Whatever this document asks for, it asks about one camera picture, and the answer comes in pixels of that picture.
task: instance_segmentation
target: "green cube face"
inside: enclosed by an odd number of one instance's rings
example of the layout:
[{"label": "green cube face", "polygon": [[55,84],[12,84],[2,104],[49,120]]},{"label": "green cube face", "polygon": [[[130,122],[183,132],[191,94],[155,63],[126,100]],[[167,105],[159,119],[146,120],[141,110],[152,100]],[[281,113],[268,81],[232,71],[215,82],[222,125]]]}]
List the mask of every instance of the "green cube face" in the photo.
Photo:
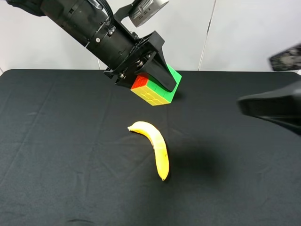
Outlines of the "green cube face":
[{"label": "green cube face", "polygon": [[171,66],[167,65],[170,73],[176,81],[176,86],[172,92],[167,91],[161,84],[152,77],[138,76],[132,91],[143,98],[151,105],[164,105],[172,102],[174,95],[178,89],[182,76]]}]

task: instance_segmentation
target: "black tablecloth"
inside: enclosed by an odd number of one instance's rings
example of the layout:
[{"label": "black tablecloth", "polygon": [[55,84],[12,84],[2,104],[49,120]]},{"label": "black tablecloth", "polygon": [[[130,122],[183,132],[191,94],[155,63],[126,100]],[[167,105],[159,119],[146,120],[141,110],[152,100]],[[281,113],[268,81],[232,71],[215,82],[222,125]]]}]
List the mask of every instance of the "black tablecloth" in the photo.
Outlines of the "black tablecloth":
[{"label": "black tablecloth", "polygon": [[[301,139],[236,104],[299,76],[180,73],[158,107],[99,71],[4,73],[0,225],[300,226]],[[165,137],[167,182],[136,121]]]}]

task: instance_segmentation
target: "white wall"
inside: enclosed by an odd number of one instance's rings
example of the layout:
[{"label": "white wall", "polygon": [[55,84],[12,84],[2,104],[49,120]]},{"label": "white wall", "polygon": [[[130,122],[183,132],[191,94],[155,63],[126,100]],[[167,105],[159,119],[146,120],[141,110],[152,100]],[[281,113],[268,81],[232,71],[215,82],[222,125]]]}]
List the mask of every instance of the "white wall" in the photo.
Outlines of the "white wall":
[{"label": "white wall", "polygon": [[[132,1],[108,0],[114,12]],[[300,0],[170,0],[142,27],[129,19],[124,24],[140,36],[157,30],[166,40],[166,60],[177,70],[271,71],[270,56],[301,42],[300,16]],[[0,32],[4,71],[98,69],[96,58],[50,19],[2,0]]]},{"label": "white wall", "polygon": [[[114,12],[133,0],[108,0]],[[170,0],[140,28],[128,20],[131,31],[144,36],[154,30],[166,40],[166,60],[175,69],[197,70],[214,0]],[[0,67],[43,69],[98,69],[97,59],[47,17],[36,17],[0,1]]]},{"label": "white wall", "polygon": [[301,42],[300,0],[217,0],[200,66],[271,71],[268,58]]}]

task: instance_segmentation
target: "banana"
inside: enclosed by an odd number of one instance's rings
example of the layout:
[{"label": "banana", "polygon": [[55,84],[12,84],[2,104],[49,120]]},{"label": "banana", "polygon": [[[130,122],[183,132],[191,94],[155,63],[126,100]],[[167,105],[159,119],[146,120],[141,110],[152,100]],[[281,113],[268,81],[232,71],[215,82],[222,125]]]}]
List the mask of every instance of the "banana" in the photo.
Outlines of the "banana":
[{"label": "banana", "polygon": [[150,140],[155,152],[158,174],[164,181],[169,173],[169,160],[166,144],[160,131],[144,121],[135,122],[132,126],[128,127],[128,130],[145,135]]}]

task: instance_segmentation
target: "screw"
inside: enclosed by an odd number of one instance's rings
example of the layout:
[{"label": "screw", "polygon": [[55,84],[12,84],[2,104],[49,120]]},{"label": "screw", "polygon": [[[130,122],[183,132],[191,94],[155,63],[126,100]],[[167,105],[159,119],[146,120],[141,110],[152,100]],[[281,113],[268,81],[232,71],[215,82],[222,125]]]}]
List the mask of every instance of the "screw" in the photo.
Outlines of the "screw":
[{"label": "screw", "polygon": [[138,64],[138,67],[142,67],[143,66],[143,61],[141,61],[139,64]]}]

